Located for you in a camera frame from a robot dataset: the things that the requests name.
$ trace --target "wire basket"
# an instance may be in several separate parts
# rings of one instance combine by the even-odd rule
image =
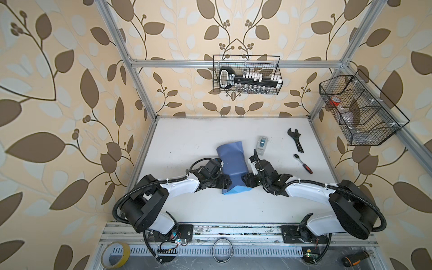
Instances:
[[[369,92],[367,82],[379,90],[380,98]],[[321,82],[320,95],[351,146],[381,145],[410,121],[361,70],[353,76],[339,75]],[[394,113],[406,121],[396,120]]]
[[[213,92],[277,95],[279,56],[213,55]]]

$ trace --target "white device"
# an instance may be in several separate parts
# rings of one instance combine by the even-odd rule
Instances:
[[[261,136],[257,143],[257,153],[258,155],[264,155],[264,151],[267,147],[268,138]]]

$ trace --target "yellow tape roll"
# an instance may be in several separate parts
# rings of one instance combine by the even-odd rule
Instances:
[[[113,252],[113,250],[117,248],[119,245],[123,247],[123,255],[121,256],[121,259],[116,264],[112,265],[109,262],[109,256],[111,255],[111,252]],[[130,247],[128,244],[123,242],[112,242],[107,246],[107,248],[102,253],[101,262],[103,267],[105,267],[106,269],[116,269],[122,267],[129,259],[129,256],[130,256]]]

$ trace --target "blue cloth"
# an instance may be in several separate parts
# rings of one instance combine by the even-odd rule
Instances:
[[[223,161],[223,174],[229,175],[232,181],[232,184],[228,189],[222,189],[222,194],[236,194],[251,190],[252,188],[246,187],[245,183],[241,179],[243,175],[249,173],[241,142],[221,145],[216,148],[216,151]]]

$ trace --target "white table surface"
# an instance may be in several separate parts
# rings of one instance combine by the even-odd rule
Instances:
[[[290,127],[292,131],[299,130],[305,153],[299,153],[294,140],[288,136]],[[216,148],[225,143],[241,141],[247,159],[253,155],[260,136],[269,139],[260,158],[268,160],[279,174],[335,183],[306,118],[161,118],[139,179],[147,174],[155,178],[184,175],[193,162],[203,157],[217,157]],[[295,153],[313,174],[293,158]],[[170,212],[179,222],[290,223],[300,222],[308,213],[322,213],[329,208],[303,198],[273,196],[256,187],[231,195],[207,188],[175,197],[162,210]]]

